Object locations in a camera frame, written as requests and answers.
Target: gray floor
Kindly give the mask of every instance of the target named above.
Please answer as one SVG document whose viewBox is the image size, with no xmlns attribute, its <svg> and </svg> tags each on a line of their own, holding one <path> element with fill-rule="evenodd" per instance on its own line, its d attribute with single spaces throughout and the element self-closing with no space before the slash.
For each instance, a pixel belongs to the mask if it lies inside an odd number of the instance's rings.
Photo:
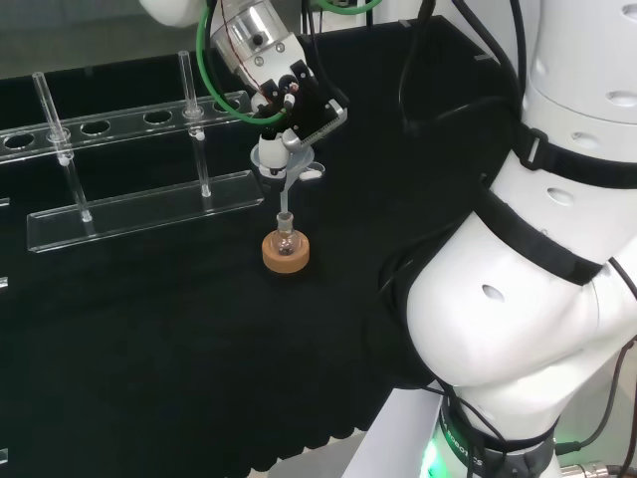
<svg viewBox="0 0 637 478">
<path fill-rule="evenodd" d="M 301 2 L 272 0 L 290 31 L 299 32 Z M 0 79 L 194 50 L 196 25 L 171 28 L 147 15 L 74 22 L 53 28 L 0 28 Z"/>
</svg>

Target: cable connector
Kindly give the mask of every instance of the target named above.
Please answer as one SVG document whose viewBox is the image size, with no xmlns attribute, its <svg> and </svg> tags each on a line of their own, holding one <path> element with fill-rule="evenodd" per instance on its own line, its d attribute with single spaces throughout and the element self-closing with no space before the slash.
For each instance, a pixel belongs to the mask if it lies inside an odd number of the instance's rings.
<svg viewBox="0 0 637 478">
<path fill-rule="evenodd" d="M 557 456 L 567 455 L 568 453 L 573 453 L 581 449 L 582 449 L 582 446 L 579 441 L 568 441 L 566 443 L 556 443 L 555 455 Z"/>
</svg>

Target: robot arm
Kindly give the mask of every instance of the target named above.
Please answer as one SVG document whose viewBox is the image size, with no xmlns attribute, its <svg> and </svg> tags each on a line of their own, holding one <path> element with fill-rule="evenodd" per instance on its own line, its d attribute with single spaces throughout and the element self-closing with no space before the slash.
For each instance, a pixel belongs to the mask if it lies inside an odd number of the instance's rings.
<svg viewBox="0 0 637 478">
<path fill-rule="evenodd" d="M 206 6 L 204 0 L 140 2 L 154 19 L 177 27 L 196 23 Z M 259 170 L 262 176 L 278 180 L 282 188 L 291 154 L 343 124 L 346 105 L 319 84 L 299 40 L 270 0 L 225 0 L 223 7 L 225 22 L 221 8 L 214 12 L 212 45 L 228 69 L 256 91 L 253 112 L 287 111 L 259 139 Z"/>
</svg>

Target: black cable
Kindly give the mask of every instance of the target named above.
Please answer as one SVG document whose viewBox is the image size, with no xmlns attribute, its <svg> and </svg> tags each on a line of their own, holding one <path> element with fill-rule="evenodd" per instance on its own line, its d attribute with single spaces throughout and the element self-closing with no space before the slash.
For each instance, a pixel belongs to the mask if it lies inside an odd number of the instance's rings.
<svg viewBox="0 0 637 478">
<path fill-rule="evenodd" d="M 411 41 L 411 47 L 407 54 L 407 59 L 402 67 L 402 73 L 400 74 L 400 84 L 398 85 L 398 106 L 400 107 L 400 115 L 402 117 L 403 126 L 407 126 L 407 114 L 405 112 L 405 84 L 407 83 L 407 77 L 411 71 L 412 64 L 418 53 L 418 47 L 420 46 L 421 39 L 424 37 L 429 20 L 436 8 L 436 0 L 422 0 L 420 9 L 418 10 L 418 17 L 416 19 L 416 25 L 413 27 L 413 39 Z"/>
<path fill-rule="evenodd" d="M 215 13 L 215 8 L 217 8 L 217 0 L 208 0 L 208 18 L 206 19 L 206 33 L 204 38 L 204 47 L 205 47 L 205 64 L 206 70 L 208 71 L 208 77 L 210 78 L 210 83 L 215 88 L 221 99 L 228 103 L 228 99 L 226 98 L 226 94 L 223 92 L 221 88 L 221 82 L 219 81 L 219 77 L 215 71 L 215 65 L 212 60 L 212 46 L 210 44 L 210 35 L 212 30 L 212 17 Z"/>
<path fill-rule="evenodd" d="M 622 281 L 626 283 L 626 286 L 628 286 L 628 289 L 630 289 L 630 292 L 637 301 L 637 287 L 635 287 L 635 283 L 632 281 L 630 276 L 626 273 L 624 268 L 621 267 L 621 265 L 617 262 L 617 259 L 615 259 L 614 257 L 608 259 L 608 262 L 617 271 L 617 274 L 619 274 L 619 277 L 621 277 Z"/>
<path fill-rule="evenodd" d="M 476 14 L 469 8 L 464 0 L 453 0 L 454 5 L 460 12 L 460 14 L 467 20 L 471 28 L 473 28 L 478 36 L 487 44 L 489 49 L 496 55 L 496 58 L 500 62 L 501 67 L 505 70 L 507 80 L 514 93 L 515 111 L 517 112 L 516 118 L 522 117 L 522 91 L 520 90 L 520 83 L 518 82 L 518 75 L 516 70 L 509 59 L 507 53 L 502 49 L 498 41 L 493 35 L 485 28 Z"/>
<path fill-rule="evenodd" d="M 518 81 L 520 83 L 520 91 L 524 95 L 527 90 L 527 34 L 525 32 L 525 19 L 520 8 L 520 0 L 511 0 L 511 11 L 514 15 L 516 41 L 518 44 Z"/>
<path fill-rule="evenodd" d="M 310 7 L 310 0 L 303 0 L 304 5 L 306 6 L 306 10 L 312 11 Z M 349 105 L 349 100 L 347 97 L 339 90 L 334 83 L 327 77 L 327 73 L 325 72 L 325 68 L 322 65 L 322 61 L 320 60 L 319 54 L 319 43 L 317 42 L 317 32 L 315 30 L 315 22 L 314 17 L 310 17 L 310 38 L 312 40 L 312 46 L 315 51 L 315 73 L 318 76 L 318 80 L 323 83 L 329 92 L 334 96 L 334 99 L 341 105 L 343 108 L 346 108 Z"/>
<path fill-rule="evenodd" d="M 635 300 L 637 300 L 637 286 L 635 286 L 635 283 L 632 281 L 630 276 L 626 273 L 624 268 L 621 267 L 621 265 L 617 262 L 617 259 L 615 259 L 614 257 L 611 257 L 608 260 L 608 262 L 617 271 L 617 274 L 619 274 L 619 277 L 622 278 L 622 280 L 624 281 L 624 283 L 626 284 L 626 286 L 632 293 Z M 628 451 L 626 452 L 626 459 L 624 460 L 624 464 L 619 470 L 619 473 L 617 473 L 618 478 L 623 478 L 626 475 L 628 469 L 630 468 L 630 464 L 633 461 L 633 457 L 635 456 L 636 447 L 637 447 L 637 382 L 635 383 L 635 402 L 633 405 L 633 422 L 632 422 L 632 428 L 630 431 L 630 443 L 628 444 Z"/>
<path fill-rule="evenodd" d="M 635 447 L 637 447 L 637 381 L 635 382 L 635 402 L 633 404 L 633 424 L 630 431 L 630 443 L 628 444 L 626 459 L 624 460 L 624 464 L 619 470 L 619 473 L 617 473 L 617 478 L 624 478 L 624 476 L 626 476 L 626 473 L 630 468 L 630 464 L 633 462 L 633 458 L 635 457 Z"/>
<path fill-rule="evenodd" d="M 617 476 L 621 473 L 621 465 L 606 465 L 606 469 L 608 470 L 608 474 L 610 476 Z M 637 468 L 629 467 L 624 476 L 629 476 L 631 478 L 637 478 Z"/>
<path fill-rule="evenodd" d="M 369 3 L 371 0 L 365 0 L 365 4 Z M 368 10 L 365 13 L 365 24 L 368 27 L 372 27 L 374 25 L 374 9 Z"/>
<path fill-rule="evenodd" d="M 624 363 L 624 358 L 626 357 L 626 353 L 632 347 L 633 341 L 630 344 L 625 345 L 621 352 L 619 353 L 619 357 L 617 358 L 617 362 L 615 363 L 615 371 L 613 373 L 613 379 L 610 384 L 610 392 L 608 393 L 608 401 L 606 402 L 606 410 L 604 411 L 604 415 L 602 416 L 597 429 L 583 441 L 569 441 L 565 443 L 557 443 L 555 445 L 555 455 L 561 456 L 568 453 L 572 453 L 574 451 L 579 451 L 585 446 L 590 445 L 593 441 L 599 438 L 601 432 L 604 431 L 606 425 L 608 424 L 608 419 L 610 418 L 610 414 L 613 411 L 613 405 L 615 403 L 615 394 L 617 393 L 617 385 L 619 384 L 619 375 L 621 373 L 621 368 Z"/>
<path fill-rule="evenodd" d="M 304 35 L 308 34 L 308 14 L 311 13 L 311 10 L 308 7 L 308 4 L 304 1 L 301 2 L 301 33 Z"/>
</svg>

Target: black strap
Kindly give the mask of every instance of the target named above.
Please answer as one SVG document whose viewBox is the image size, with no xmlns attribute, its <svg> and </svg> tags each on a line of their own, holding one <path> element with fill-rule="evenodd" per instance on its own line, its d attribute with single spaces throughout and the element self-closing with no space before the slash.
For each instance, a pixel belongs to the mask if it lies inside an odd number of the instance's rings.
<svg viewBox="0 0 637 478">
<path fill-rule="evenodd" d="M 516 211 L 482 184 L 478 188 L 474 211 L 501 241 L 564 281 L 583 286 L 602 268 L 573 254 L 527 224 Z"/>
<path fill-rule="evenodd" d="M 569 151 L 548 142 L 548 136 L 520 122 L 513 131 L 513 151 L 530 169 L 543 169 L 571 181 L 608 189 L 637 189 L 637 163 L 609 161 Z M 537 141 L 535 155 L 531 156 Z"/>
</svg>

